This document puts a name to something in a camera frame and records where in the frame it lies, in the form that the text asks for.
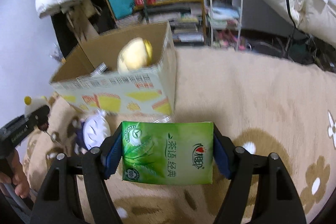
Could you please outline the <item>person's left hand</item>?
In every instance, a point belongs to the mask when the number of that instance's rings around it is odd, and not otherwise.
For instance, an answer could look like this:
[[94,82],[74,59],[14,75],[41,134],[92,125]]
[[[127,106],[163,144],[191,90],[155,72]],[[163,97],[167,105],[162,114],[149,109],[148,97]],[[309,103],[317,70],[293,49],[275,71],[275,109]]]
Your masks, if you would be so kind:
[[6,160],[13,172],[13,176],[10,178],[7,174],[1,172],[1,184],[13,184],[15,186],[15,194],[21,198],[27,198],[30,192],[30,186],[23,172],[23,165],[20,162],[18,151],[14,149]]

